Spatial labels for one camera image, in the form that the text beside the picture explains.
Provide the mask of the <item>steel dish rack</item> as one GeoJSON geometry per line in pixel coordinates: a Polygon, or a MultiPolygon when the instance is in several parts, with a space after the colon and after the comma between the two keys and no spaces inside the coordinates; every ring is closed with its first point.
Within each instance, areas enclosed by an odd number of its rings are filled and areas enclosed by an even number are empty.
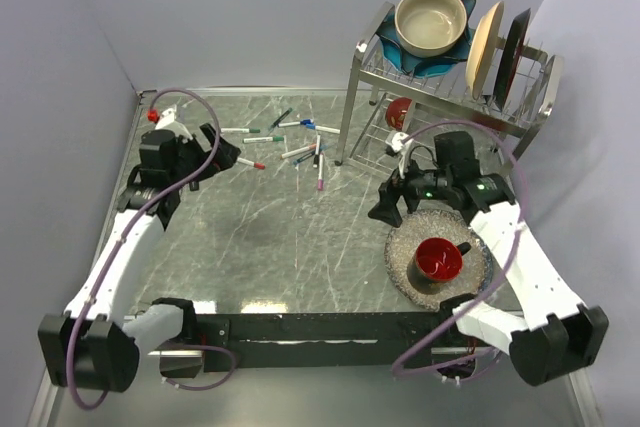
{"type": "Polygon", "coordinates": [[[335,164],[345,163],[385,176],[392,164],[382,159],[384,140],[391,132],[384,116],[392,101],[407,97],[410,105],[404,129],[410,133],[439,120],[470,120],[493,130],[521,158],[550,118],[556,102],[565,59],[542,48],[523,46],[513,84],[503,107],[493,94],[506,40],[500,38],[483,93],[472,97],[464,79],[465,65],[448,72],[418,77],[393,66],[385,58],[377,31],[395,6],[385,2],[360,36],[352,57],[346,99],[337,139],[335,164]]]}

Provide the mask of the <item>red black mug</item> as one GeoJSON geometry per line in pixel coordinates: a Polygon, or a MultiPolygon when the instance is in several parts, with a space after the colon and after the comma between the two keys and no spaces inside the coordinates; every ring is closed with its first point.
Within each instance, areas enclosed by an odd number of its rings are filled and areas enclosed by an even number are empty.
{"type": "Polygon", "coordinates": [[[416,248],[406,274],[410,285],[420,293],[435,293],[462,271],[463,257],[471,250],[469,242],[454,245],[444,238],[428,238],[416,248]]]}

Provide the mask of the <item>black plate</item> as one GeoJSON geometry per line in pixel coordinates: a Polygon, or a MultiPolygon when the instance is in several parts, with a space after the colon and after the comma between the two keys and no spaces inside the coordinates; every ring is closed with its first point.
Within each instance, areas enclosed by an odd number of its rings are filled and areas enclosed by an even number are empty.
{"type": "Polygon", "coordinates": [[[518,62],[524,49],[530,19],[530,8],[516,15],[511,23],[505,41],[492,94],[494,103],[500,111],[503,111],[506,106],[509,91],[517,71],[518,62]]]}

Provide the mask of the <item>speckled grey plate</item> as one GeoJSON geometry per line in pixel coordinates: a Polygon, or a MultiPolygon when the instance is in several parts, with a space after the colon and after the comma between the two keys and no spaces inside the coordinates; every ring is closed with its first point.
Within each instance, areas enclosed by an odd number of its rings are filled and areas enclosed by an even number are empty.
{"type": "Polygon", "coordinates": [[[413,304],[436,312],[448,299],[477,294],[486,289],[493,277],[493,257],[485,243],[467,226],[460,213],[444,209],[419,210],[405,217],[386,240],[384,257],[391,282],[413,304]],[[419,244],[428,238],[444,238],[456,245],[467,242],[470,251],[463,256],[461,273],[441,287],[423,293],[413,287],[407,268],[419,244]]]}

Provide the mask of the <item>small red bowl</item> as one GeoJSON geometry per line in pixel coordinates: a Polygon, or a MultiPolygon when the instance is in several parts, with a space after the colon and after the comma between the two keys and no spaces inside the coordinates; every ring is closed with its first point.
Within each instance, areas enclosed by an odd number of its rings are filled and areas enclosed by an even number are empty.
{"type": "Polygon", "coordinates": [[[408,97],[392,100],[385,112],[385,122],[391,130],[403,131],[409,124],[407,116],[413,101],[408,97]]]}

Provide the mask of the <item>beige plate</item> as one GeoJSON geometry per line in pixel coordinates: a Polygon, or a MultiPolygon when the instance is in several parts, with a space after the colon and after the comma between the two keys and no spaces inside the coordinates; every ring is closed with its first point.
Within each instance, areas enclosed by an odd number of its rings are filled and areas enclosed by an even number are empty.
{"type": "Polygon", "coordinates": [[[480,19],[475,30],[465,68],[465,81],[474,100],[482,94],[498,44],[503,14],[504,2],[499,1],[480,19]]]}

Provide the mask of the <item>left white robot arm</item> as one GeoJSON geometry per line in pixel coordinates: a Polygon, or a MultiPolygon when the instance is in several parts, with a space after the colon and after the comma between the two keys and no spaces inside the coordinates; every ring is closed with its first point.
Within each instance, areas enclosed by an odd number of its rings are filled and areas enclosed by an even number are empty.
{"type": "Polygon", "coordinates": [[[112,231],[85,284],[58,315],[47,314],[38,339],[53,385],[124,392],[141,358],[170,342],[184,349],[201,340],[192,301],[159,298],[138,319],[125,322],[143,265],[180,204],[180,190],[233,167],[240,148],[200,127],[210,142],[170,129],[142,135],[139,162],[116,205],[112,231]]]}

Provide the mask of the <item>beige ceramic bowl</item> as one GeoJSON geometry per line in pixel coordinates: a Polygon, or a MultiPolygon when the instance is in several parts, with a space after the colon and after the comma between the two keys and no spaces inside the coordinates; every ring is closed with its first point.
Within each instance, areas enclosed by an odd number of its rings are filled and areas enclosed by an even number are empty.
{"type": "Polygon", "coordinates": [[[465,32],[467,20],[462,0],[400,0],[394,14],[398,42],[419,58],[450,50],[465,32]]]}

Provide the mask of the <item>dark blue pen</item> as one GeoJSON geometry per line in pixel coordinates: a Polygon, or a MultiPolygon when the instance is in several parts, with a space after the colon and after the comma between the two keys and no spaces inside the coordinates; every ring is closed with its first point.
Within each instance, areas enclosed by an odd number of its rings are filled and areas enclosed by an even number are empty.
{"type": "MultiPolygon", "coordinates": [[[[319,152],[323,152],[323,151],[324,151],[324,150],[326,150],[327,148],[328,148],[328,146],[327,146],[327,145],[322,144],[322,145],[319,147],[319,152]]],[[[299,164],[301,164],[301,163],[305,162],[305,161],[306,161],[306,160],[308,160],[309,158],[313,158],[315,155],[316,155],[316,149],[315,149],[315,148],[313,148],[313,149],[311,149],[309,152],[306,152],[305,154],[303,154],[301,157],[299,157],[299,158],[295,159],[295,160],[292,162],[292,165],[293,165],[293,166],[297,166],[297,165],[299,165],[299,164]]]]}

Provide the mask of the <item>green capped marker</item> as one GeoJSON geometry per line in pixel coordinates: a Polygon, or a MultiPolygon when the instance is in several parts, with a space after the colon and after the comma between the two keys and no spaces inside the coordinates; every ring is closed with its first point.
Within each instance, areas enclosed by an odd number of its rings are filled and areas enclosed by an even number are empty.
{"type": "Polygon", "coordinates": [[[248,137],[242,140],[243,144],[258,144],[258,143],[271,143],[271,142],[284,142],[285,136],[264,136],[264,137],[248,137]]]}
{"type": "Polygon", "coordinates": [[[261,130],[257,128],[221,128],[222,133],[243,133],[243,134],[257,134],[261,130]]]}

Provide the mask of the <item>black base bar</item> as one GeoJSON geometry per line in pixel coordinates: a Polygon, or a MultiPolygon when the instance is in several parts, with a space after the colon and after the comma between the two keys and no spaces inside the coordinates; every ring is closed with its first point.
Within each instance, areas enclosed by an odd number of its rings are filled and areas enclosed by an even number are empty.
{"type": "Polygon", "coordinates": [[[240,368],[390,365],[441,324],[444,312],[200,314],[170,350],[225,348],[240,368]]]}

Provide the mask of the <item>teal star shaped plate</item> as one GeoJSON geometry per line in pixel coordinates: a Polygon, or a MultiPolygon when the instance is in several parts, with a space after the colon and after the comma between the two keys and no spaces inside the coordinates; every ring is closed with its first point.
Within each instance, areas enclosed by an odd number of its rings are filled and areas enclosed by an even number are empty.
{"type": "Polygon", "coordinates": [[[400,45],[394,24],[394,9],[392,13],[385,17],[376,31],[376,35],[382,43],[384,57],[399,72],[417,78],[441,76],[447,73],[454,65],[465,62],[473,39],[473,30],[469,27],[468,21],[476,7],[476,0],[462,0],[462,2],[468,14],[465,32],[450,50],[444,54],[429,58],[416,57],[400,45]]]}

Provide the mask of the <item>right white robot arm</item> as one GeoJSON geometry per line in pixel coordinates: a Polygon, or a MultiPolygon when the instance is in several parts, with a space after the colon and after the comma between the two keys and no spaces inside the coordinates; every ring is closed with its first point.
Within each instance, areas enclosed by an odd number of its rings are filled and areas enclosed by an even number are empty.
{"type": "Polygon", "coordinates": [[[436,135],[433,169],[422,169],[412,159],[415,144],[408,134],[392,132],[385,144],[398,165],[380,185],[369,217],[398,228],[400,199],[409,212],[424,200],[445,201],[484,243],[500,270],[497,279],[511,287],[522,311],[514,315],[492,307],[486,293],[464,295],[428,337],[439,336],[449,345],[475,337],[507,354],[531,386],[592,365],[609,328],[608,317],[600,307],[587,307],[561,278],[523,220],[505,178],[482,174],[471,135],[436,135]]]}

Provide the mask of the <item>green capped marker right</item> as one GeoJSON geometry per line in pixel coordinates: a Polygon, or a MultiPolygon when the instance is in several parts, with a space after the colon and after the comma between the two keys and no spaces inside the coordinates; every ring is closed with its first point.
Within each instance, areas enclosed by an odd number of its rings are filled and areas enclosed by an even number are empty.
{"type": "Polygon", "coordinates": [[[264,137],[248,137],[242,140],[243,144],[258,144],[258,143],[271,143],[271,142],[284,142],[285,136],[264,136],[264,137]]]}

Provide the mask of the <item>green capped marker left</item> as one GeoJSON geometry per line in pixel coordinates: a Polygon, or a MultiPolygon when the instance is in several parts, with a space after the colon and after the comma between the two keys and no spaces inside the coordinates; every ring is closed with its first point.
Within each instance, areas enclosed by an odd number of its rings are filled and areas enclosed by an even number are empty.
{"type": "Polygon", "coordinates": [[[261,130],[257,128],[221,128],[222,133],[243,133],[243,134],[257,134],[261,130]]]}

